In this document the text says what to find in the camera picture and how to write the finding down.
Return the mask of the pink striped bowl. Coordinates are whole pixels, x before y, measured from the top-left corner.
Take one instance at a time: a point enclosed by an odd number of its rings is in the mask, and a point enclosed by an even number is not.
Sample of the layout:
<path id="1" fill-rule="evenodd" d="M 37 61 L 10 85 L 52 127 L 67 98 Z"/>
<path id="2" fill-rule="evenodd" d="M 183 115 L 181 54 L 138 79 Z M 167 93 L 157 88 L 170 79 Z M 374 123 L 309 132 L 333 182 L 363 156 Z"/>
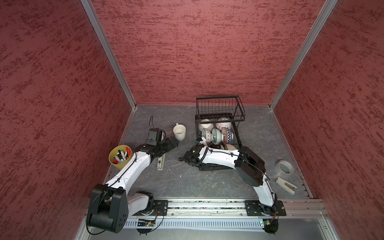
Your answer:
<path id="1" fill-rule="evenodd" d="M 203 130 L 208 130 L 211 132 L 215 128 L 214 124 L 211 123 L 209 119 L 203 119 L 201 123 L 198 124 L 198 129 L 203 132 Z"/>

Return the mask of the teal line pattern bowl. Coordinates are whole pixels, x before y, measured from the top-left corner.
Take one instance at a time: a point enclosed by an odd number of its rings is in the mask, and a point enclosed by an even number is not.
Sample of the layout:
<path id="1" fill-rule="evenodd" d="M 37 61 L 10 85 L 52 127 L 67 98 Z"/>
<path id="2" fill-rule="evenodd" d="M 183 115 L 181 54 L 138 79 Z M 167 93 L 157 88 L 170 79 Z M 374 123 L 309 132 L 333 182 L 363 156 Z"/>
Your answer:
<path id="1" fill-rule="evenodd" d="M 220 144 L 224 140 L 223 134 L 219 129 L 212 130 L 212 137 L 212 142 L 215 144 Z"/>

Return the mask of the white bottom bowl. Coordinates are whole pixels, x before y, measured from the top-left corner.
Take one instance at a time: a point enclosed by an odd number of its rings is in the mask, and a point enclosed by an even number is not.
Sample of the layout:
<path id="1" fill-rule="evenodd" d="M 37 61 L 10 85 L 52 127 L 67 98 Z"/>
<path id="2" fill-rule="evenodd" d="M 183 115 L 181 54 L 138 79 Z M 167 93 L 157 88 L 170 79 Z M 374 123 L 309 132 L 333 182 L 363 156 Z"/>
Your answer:
<path id="1" fill-rule="evenodd" d="M 235 146 L 231 145 L 231 144 L 224 145 L 224 149 L 228 150 L 228 151 L 235 151 L 235 150 L 237 150 L 237 148 Z"/>

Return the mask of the orange pattern bowl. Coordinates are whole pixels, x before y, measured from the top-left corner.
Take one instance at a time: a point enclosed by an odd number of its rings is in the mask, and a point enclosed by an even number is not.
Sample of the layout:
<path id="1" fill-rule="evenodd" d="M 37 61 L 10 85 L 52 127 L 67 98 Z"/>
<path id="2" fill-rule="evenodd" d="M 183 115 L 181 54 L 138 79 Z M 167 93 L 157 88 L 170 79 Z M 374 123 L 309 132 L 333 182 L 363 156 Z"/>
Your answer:
<path id="1" fill-rule="evenodd" d="M 222 129 L 222 134 L 224 137 L 224 140 L 226 141 L 226 144 L 232 144 L 234 142 L 234 134 L 231 130 L 229 129 Z"/>

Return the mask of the blue triangle pattern bowl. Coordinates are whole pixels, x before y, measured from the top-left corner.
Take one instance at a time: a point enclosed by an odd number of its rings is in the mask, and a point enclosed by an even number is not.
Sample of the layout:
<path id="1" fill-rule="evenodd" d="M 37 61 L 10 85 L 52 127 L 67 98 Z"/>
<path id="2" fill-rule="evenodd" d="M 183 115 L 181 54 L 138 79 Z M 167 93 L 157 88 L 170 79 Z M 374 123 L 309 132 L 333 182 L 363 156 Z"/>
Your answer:
<path id="1" fill-rule="evenodd" d="M 231 130 L 232 129 L 232 123 L 230 122 L 230 118 L 227 118 L 227 117 L 219 118 L 218 122 L 216 123 L 216 128 L 220 131 L 222 129 Z"/>

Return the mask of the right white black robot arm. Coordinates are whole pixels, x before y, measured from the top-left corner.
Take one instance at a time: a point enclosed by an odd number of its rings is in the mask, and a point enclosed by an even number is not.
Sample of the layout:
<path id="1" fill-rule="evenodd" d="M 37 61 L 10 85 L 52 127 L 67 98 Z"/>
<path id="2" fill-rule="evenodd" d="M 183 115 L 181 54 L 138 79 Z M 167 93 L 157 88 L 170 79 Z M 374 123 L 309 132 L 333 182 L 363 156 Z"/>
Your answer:
<path id="1" fill-rule="evenodd" d="M 255 190 L 259 211 L 264 215 L 277 212 L 277 196 L 266 174 L 265 162 L 250 148 L 242 146 L 238 150 L 222 150 L 197 144 L 178 161 L 185 162 L 200 171 L 234 169 L 240 178 Z"/>

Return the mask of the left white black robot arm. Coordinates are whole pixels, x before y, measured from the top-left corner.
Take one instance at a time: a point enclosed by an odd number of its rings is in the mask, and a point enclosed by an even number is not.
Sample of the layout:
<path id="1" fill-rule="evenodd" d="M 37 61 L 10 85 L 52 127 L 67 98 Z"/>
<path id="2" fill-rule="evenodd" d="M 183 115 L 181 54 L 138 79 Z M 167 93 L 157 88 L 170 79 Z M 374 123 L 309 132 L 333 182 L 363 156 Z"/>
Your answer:
<path id="1" fill-rule="evenodd" d="M 134 214 L 144 212 L 157 214 L 152 193 L 138 191 L 132 196 L 128 193 L 154 158 L 177 148 L 179 141 L 175 137 L 166 138 L 152 145 L 141 145 L 125 167 L 106 184 L 97 184 L 90 197 L 86 218 L 86 227 L 97 228 L 102 232 L 118 233 L 127 219 Z"/>

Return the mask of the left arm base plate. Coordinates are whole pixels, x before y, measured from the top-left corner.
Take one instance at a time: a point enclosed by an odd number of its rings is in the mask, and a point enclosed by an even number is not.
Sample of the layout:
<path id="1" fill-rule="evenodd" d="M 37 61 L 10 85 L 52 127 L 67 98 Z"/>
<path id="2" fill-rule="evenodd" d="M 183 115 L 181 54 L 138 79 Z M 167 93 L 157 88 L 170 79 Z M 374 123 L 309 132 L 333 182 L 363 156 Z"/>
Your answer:
<path id="1" fill-rule="evenodd" d="M 150 204 L 149 216 L 166 216 L 168 205 L 168 200 L 153 200 Z"/>

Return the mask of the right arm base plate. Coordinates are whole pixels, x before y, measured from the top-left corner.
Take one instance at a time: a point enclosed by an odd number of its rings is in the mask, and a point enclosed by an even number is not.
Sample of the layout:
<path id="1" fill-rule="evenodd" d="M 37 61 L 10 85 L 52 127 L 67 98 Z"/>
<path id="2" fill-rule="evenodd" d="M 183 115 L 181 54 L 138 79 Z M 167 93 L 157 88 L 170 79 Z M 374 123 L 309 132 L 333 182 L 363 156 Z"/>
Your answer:
<path id="1" fill-rule="evenodd" d="M 282 201 L 276 201 L 272 207 L 262 205 L 259 201 L 245 201 L 247 216 L 285 217 L 287 215 Z"/>

